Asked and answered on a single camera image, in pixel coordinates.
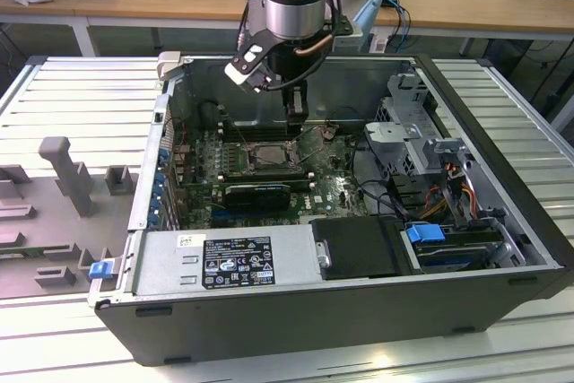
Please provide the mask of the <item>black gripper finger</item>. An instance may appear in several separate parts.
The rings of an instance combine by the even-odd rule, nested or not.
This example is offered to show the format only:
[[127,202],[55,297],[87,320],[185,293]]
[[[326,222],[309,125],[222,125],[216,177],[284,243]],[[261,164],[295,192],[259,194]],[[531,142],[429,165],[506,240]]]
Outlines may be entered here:
[[282,90],[283,108],[287,126],[302,126],[308,116],[308,83],[303,80]]

